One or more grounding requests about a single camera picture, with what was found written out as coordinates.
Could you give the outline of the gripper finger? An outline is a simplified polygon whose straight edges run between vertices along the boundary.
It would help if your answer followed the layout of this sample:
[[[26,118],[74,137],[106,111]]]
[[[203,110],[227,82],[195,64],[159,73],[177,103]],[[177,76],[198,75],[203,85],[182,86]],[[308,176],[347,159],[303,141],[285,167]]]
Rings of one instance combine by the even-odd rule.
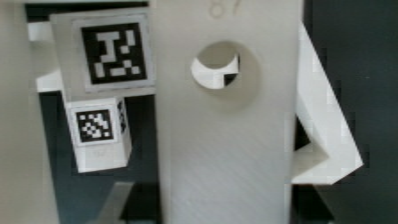
[[[134,182],[118,182],[115,184],[99,217],[93,221],[88,222],[88,224],[125,223],[125,221],[122,220],[122,214],[134,186]]]

